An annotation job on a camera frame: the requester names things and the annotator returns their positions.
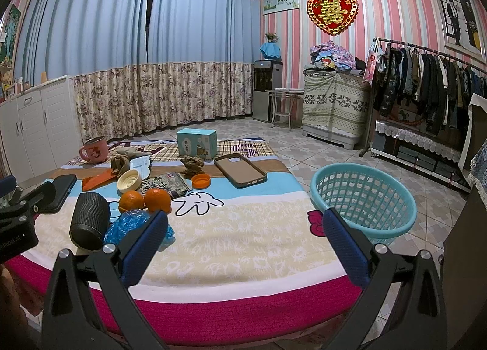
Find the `orange cloth pouch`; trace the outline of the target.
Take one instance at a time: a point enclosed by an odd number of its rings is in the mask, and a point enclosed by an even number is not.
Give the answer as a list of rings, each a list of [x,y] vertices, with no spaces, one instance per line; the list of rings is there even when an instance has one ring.
[[[107,169],[102,173],[87,177],[82,180],[82,191],[89,192],[117,179],[117,174],[112,169]]]

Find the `brown paper ball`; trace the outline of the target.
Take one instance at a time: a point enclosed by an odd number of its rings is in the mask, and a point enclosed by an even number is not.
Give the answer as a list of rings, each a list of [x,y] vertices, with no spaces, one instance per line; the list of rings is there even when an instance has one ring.
[[[180,159],[182,165],[184,165],[185,170],[182,172],[182,175],[186,179],[191,179],[195,175],[199,175],[203,173],[203,167],[205,165],[205,161],[200,157],[192,157],[185,155]]]

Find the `black smartphone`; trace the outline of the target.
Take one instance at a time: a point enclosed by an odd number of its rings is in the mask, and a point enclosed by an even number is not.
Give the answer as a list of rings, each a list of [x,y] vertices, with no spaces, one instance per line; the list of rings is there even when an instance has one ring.
[[[60,175],[56,177],[52,181],[55,190],[54,200],[51,203],[49,203],[46,207],[43,207],[42,210],[40,210],[40,213],[44,213],[44,214],[57,213],[61,209],[61,207],[63,207],[63,205],[65,204],[65,201],[69,196],[71,189],[76,184],[76,182],[77,182],[76,175],[69,174],[69,175]]]

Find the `white cabinet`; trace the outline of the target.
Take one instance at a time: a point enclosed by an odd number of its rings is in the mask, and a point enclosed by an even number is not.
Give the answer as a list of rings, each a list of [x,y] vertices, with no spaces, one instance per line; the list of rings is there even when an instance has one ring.
[[[81,145],[71,76],[1,103],[1,152],[18,182],[58,169],[79,155]]]

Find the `pink cartoon mug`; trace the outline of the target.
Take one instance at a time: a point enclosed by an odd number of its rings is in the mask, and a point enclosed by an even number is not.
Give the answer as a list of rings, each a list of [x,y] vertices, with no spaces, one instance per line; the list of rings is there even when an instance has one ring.
[[[87,140],[79,150],[79,157],[90,164],[100,164],[108,158],[108,145],[104,136]]]

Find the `brown crumpled paper wad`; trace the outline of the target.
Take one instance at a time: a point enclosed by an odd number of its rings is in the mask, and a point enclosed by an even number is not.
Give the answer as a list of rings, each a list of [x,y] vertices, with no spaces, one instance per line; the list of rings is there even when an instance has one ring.
[[[110,159],[111,173],[120,178],[130,169],[130,159],[126,155],[116,155]]]

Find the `left orange fruit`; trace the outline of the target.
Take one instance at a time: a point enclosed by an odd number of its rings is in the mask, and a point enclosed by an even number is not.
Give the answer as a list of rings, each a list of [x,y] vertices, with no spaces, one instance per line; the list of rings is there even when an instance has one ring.
[[[118,209],[120,213],[127,213],[130,210],[144,208],[145,198],[141,193],[135,190],[129,190],[123,193],[118,202]]]

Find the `orange fruit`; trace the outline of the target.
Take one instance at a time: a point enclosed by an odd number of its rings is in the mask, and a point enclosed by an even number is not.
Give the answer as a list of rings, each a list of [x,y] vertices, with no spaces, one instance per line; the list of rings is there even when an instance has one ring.
[[[172,199],[164,189],[148,189],[145,192],[145,207],[150,213],[163,211],[169,214],[172,211]]]
[[[141,193],[135,190],[129,190],[123,193],[118,202],[118,209],[120,213],[127,213],[130,210],[144,208],[145,198]]]

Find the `right orange fruit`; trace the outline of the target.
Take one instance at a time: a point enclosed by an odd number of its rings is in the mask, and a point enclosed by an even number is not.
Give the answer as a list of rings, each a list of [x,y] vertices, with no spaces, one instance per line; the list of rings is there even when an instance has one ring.
[[[145,192],[145,207],[150,213],[163,211],[169,214],[172,211],[172,199],[164,189],[148,189]]]

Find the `white printed paper card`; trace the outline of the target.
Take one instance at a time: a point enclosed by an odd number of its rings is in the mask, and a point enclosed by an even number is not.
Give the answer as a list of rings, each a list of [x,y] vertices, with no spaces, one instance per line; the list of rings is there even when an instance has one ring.
[[[150,176],[150,167],[149,156],[136,157],[130,160],[130,169],[136,170],[141,179],[147,179]]]

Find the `colourful cartoon blanket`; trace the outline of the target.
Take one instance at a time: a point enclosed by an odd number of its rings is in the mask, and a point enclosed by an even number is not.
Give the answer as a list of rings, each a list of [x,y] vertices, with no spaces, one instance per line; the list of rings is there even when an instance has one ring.
[[[298,180],[274,156],[254,164],[268,178],[243,189],[206,165],[209,187],[173,201],[175,240],[130,288],[171,346],[249,347],[329,331],[360,295]]]

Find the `brown phone case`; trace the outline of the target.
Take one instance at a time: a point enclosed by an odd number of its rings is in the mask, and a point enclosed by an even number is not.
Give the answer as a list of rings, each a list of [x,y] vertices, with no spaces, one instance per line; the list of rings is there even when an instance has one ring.
[[[268,179],[265,171],[256,167],[253,162],[237,152],[216,157],[214,163],[237,189],[262,184]]]

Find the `blue floral curtain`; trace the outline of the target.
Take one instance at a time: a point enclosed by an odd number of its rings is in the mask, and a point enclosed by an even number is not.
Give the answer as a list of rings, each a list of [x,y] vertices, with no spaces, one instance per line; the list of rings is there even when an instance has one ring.
[[[73,78],[85,138],[252,111],[260,0],[30,0],[14,76]]]

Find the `red gold heart decoration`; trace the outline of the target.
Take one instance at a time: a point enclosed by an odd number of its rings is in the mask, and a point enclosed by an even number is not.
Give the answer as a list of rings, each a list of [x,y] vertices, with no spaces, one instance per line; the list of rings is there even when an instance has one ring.
[[[344,32],[357,18],[358,0],[307,0],[310,20],[323,32],[336,36]]]

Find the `framed landscape picture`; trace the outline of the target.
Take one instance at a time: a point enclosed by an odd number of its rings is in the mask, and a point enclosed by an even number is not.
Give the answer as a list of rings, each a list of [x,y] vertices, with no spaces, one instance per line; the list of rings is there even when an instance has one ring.
[[[300,0],[262,0],[262,14],[295,10],[300,7]]]

